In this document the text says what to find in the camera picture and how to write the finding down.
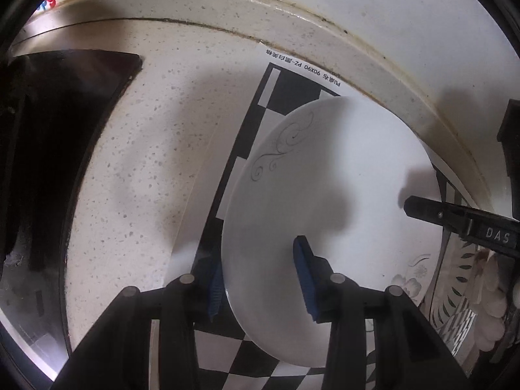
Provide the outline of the white gloved right hand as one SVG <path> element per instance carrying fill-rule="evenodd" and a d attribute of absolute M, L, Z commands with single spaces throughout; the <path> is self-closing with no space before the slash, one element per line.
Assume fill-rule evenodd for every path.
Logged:
<path fill-rule="evenodd" d="M 514 260 L 484 249 L 477 252 L 468 284 L 470 307 L 476 315 L 473 339 L 483 352 L 494 349 L 506 332 L 505 316 L 509 309 L 508 292 Z"/>

